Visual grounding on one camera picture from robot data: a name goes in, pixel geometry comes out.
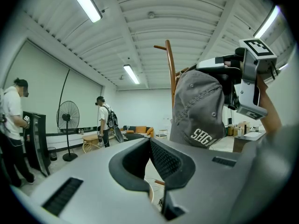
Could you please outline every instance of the floor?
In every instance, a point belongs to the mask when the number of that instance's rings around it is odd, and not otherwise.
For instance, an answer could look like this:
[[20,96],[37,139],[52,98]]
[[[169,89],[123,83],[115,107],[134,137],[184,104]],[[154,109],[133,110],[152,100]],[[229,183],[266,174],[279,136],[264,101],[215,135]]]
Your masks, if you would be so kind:
[[[110,141],[110,146],[118,145],[119,142],[116,139],[111,139]],[[212,150],[219,150],[219,151],[225,151],[225,152],[232,152],[233,151],[233,143],[234,143],[234,137],[225,137],[218,141],[216,144],[212,145],[210,149]],[[59,171],[61,168],[63,168],[65,165],[67,165],[69,162],[66,162],[62,159],[62,156],[66,153],[67,151],[61,151],[57,153],[57,160],[52,161],[50,166],[49,166],[49,171],[50,173],[55,173]],[[77,147],[72,149],[72,152],[76,153],[78,156],[83,155],[84,152],[82,150],[82,147]],[[46,177],[44,177],[39,171],[30,168],[30,171],[35,175],[36,180],[33,185],[30,185],[29,183],[26,182],[25,179],[22,179],[23,186],[21,187],[21,190],[27,194],[28,196],[33,192],[33,190],[45,180]],[[156,206],[159,210],[161,207],[158,205],[159,200],[164,196],[164,186],[155,183],[155,179],[161,180],[162,178],[156,171],[154,165],[152,162],[149,160],[146,169],[145,169],[145,180],[148,181],[148,183],[151,185],[153,189],[153,205]]]

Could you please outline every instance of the black mesh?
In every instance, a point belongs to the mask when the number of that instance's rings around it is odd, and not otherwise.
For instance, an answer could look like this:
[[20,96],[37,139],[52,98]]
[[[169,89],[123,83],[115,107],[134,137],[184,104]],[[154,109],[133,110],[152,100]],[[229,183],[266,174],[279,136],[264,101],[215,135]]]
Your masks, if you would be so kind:
[[181,166],[181,161],[169,153],[166,149],[161,148],[154,142],[151,145],[151,160],[162,179],[175,173]]

